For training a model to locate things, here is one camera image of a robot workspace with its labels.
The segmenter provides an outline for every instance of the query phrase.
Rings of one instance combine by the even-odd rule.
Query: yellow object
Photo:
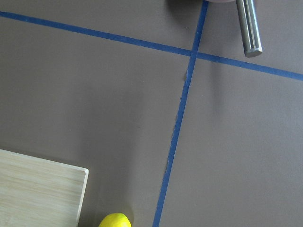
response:
[[[132,227],[131,223],[122,213],[107,215],[100,223],[99,227]]]

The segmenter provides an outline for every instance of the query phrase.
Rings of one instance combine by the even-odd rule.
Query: wooden board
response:
[[[0,226],[76,227],[88,173],[0,150]]]

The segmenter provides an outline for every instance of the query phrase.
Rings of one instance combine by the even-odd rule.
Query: cutting board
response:
[[[88,173],[0,150],[0,226],[76,227]]]

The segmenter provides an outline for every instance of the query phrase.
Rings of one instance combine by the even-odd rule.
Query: lemon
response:
[[[99,227],[132,227],[132,225],[124,214],[114,213],[107,215]]]

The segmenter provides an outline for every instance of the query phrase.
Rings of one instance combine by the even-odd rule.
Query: blue line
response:
[[[115,35],[107,32],[100,32],[88,28],[83,28],[83,27],[78,27],[78,26],[73,26],[73,25],[67,25],[59,22],[54,22],[50,20],[44,20],[44,19],[39,19],[35,17],[28,17],[28,16],[23,16],[20,14],[15,14],[15,13],[9,13],[9,12],[0,12],[0,17],[6,17],[10,18],[13,20],[20,20],[32,24],[37,24],[37,25],[44,25],[48,27],[53,27],[53,28],[58,28],[70,32],[76,32],[76,33],[81,33],[85,35],[90,35],[90,36],[95,36],[95,37],[100,37],[104,39],[109,39],[109,40],[114,40],[114,41],[119,41],[127,44],[133,44],[137,46],[143,46],[147,48],[152,48],[160,51],[166,51],[170,53],[177,53],[185,56],[190,56],[191,51],[182,49],[182,48],[177,48],[173,46],[168,46],[168,45],[163,45],[163,44],[157,44],[153,42],[148,42],[140,39],[134,39],[122,35]]]
[[[275,68],[271,68],[271,67],[267,67],[267,66],[263,66],[263,65],[257,65],[257,64],[253,64],[253,63],[238,61],[238,60],[224,58],[224,57],[218,57],[218,56],[207,54],[207,53],[199,52],[197,55],[197,58],[200,58],[203,60],[208,60],[208,61],[213,61],[213,62],[217,62],[217,63],[222,63],[222,64],[226,64],[226,65],[237,66],[237,67],[245,68],[245,69],[249,69],[249,70],[270,73],[270,74],[278,75],[281,77],[303,80],[303,74],[300,74],[300,73],[279,70],[279,69],[275,69]]]
[[[198,21],[198,25],[197,25],[196,35],[195,35],[195,39],[194,39],[194,43],[193,43],[192,53],[190,55],[190,59],[189,59],[189,63],[188,63],[187,78],[186,78],[186,81],[184,83],[183,90],[182,90],[182,96],[181,96],[181,101],[180,101],[180,105],[179,105],[179,109],[178,109],[175,128],[174,128],[173,136],[172,136],[171,143],[170,143],[166,171],[163,176],[162,186],[161,186],[161,190],[160,190],[160,194],[159,194],[159,199],[158,199],[157,208],[156,208],[152,227],[159,227],[159,224],[160,224],[160,219],[161,219],[163,206],[164,206],[164,202],[165,202],[167,187],[169,185],[170,173],[171,173],[172,166],[173,166],[173,161],[174,161],[174,157],[175,157],[175,153],[176,153],[176,148],[177,148],[178,138],[179,138],[181,124],[182,124],[182,120],[183,120],[184,110],[185,110],[185,106],[186,106],[188,91],[189,91],[189,87],[190,87],[190,83],[191,83],[191,79],[192,79],[192,75],[193,75],[193,71],[194,71],[194,67],[195,67],[198,48],[199,48],[202,30],[203,30],[203,26],[204,26],[204,22],[205,22],[207,6],[208,6],[208,1],[203,1],[201,13],[200,13],[200,17],[199,17],[199,21]]]

